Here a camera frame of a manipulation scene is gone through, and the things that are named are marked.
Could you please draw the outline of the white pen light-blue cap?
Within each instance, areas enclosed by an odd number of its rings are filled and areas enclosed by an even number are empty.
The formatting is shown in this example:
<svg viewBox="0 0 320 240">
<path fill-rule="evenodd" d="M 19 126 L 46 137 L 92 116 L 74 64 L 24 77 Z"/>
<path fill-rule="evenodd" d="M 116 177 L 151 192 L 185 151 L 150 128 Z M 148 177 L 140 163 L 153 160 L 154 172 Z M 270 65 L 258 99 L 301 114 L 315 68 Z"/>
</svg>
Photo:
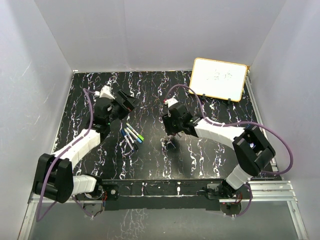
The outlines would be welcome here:
<svg viewBox="0 0 320 240">
<path fill-rule="evenodd" d="M 134 132 L 131 130 L 131 129 L 129 129 L 128 127 L 126 127 L 125 128 L 125 130 L 138 142 L 138 143 L 142 143 L 142 141 L 140 140 L 140 138 L 136 135 L 136 134 L 134 134 Z"/>
</svg>

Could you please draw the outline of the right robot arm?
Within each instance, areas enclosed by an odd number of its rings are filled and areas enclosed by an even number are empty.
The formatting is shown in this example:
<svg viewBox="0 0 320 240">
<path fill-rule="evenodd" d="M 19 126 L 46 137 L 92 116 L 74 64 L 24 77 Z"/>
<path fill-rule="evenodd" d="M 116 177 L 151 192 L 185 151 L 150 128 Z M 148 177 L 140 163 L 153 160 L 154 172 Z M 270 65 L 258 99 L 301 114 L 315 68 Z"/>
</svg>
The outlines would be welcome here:
<svg viewBox="0 0 320 240">
<path fill-rule="evenodd" d="M 177 135 L 181 132 L 197 138 L 216 141 L 231 148 L 238 164 L 218 185 L 206 185 L 198 192 L 207 199 L 233 199 L 241 192 L 241 187 L 258 176 L 276 155 L 260 128 L 249 125 L 246 128 L 222 126 L 208 118 L 193 116 L 176 99 L 165 100 L 168 112 L 162 116 L 165 132 Z"/>
</svg>

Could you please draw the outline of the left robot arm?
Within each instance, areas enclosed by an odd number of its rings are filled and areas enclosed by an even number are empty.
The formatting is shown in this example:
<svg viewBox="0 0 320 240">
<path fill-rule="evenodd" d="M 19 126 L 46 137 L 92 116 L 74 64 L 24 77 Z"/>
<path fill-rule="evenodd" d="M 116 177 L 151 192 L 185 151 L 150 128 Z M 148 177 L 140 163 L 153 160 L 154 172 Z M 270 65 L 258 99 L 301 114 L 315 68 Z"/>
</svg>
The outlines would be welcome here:
<svg viewBox="0 0 320 240">
<path fill-rule="evenodd" d="M 103 195 L 103 187 L 97 177 L 73 170 L 92 149 L 99 146 L 109 135 L 111 124 L 122 120 L 139 104 L 139 99 L 119 90 L 112 95 L 104 86 L 95 92 L 95 102 L 88 102 L 90 117 L 84 129 L 71 142 L 53 154 L 42 154 L 37 163 L 32 192 L 59 203 L 70 197 L 87 194 L 97 200 Z"/>
</svg>

